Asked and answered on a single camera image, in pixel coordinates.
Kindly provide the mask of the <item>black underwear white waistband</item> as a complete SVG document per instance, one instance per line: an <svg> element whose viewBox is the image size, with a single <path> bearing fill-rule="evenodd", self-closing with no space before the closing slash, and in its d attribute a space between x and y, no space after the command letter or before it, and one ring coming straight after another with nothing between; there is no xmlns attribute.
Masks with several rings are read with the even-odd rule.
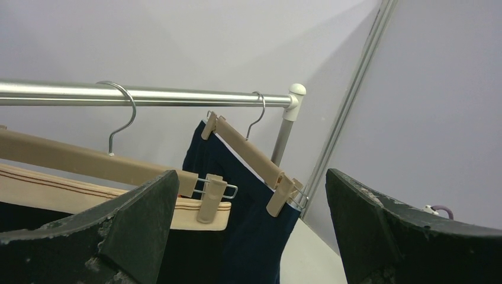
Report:
<svg viewBox="0 0 502 284"><path fill-rule="evenodd" d="M2 164L1 231L38 229L125 192ZM177 199L157 283L218 282L231 205L222 202L210 224L195 220L201 205L200 200Z"/></svg>

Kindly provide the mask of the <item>navy orange underwear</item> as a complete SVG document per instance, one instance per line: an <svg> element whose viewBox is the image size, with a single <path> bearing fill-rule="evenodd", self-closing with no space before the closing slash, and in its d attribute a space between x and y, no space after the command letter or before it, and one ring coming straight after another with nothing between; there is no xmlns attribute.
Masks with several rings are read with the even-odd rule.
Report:
<svg viewBox="0 0 502 284"><path fill-rule="evenodd" d="M217 283L279 283L281 257L300 216L284 205L277 217L266 205L272 191L214 134L201 137L206 123L194 131L182 168L200 176L215 174L238 187L223 231L223 263Z"/></svg>

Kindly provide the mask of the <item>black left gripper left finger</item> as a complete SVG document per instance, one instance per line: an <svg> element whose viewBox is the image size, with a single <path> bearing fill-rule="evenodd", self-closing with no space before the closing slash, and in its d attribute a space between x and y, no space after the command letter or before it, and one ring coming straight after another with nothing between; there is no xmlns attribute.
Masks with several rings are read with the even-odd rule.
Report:
<svg viewBox="0 0 502 284"><path fill-rule="evenodd" d="M155 283L178 189L169 170L73 215L1 203L1 282Z"/></svg>

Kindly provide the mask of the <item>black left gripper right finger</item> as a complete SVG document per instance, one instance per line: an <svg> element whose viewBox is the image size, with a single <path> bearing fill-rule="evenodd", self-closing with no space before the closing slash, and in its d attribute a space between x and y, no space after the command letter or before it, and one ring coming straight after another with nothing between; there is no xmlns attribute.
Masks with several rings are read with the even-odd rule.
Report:
<svg viewBox="0 0 502 284"><path fill-rule="evenodd" d="M326 195L348 283L500 283L501 231L449 220L337 169Z"/></svg>

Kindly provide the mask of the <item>wooden clip hanger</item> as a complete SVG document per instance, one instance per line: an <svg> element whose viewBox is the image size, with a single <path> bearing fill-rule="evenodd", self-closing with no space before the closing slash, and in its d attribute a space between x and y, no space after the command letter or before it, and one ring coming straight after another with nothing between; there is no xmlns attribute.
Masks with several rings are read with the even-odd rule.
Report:
<svg viewBox="0 0 502 284"><path fill-rule="evenodd" d="M141 185L168 170L166 166L116 156L112 150L113 138L124 129L120 127L110 134L107 153L3 129L1 158L128 185ZM224 230L231 203L221 199L229 184L217 175L203 179L179 169L176 173L181 199L176 203L172 228Z"/></svg>
<svg viewBox="0 0 502 284"><path fill-rule="evenodd" d="M282 119L293 122L297 120L306 94L306 87L300 83L294 83L289 87L288 96L291 102L284 108ZM208 111L201 138L208 140L212 133L219 135L263 179L264 183L274 190L266 206L269 215L277 217L287 203L293 203L299 210L303 210L305 197L307 197L307 194L302 191L303 184L297 179L288 177L279 166L271 161L271 158L249 141L250 130L251 128L248 128L244 137L224 117Z"/></svg>

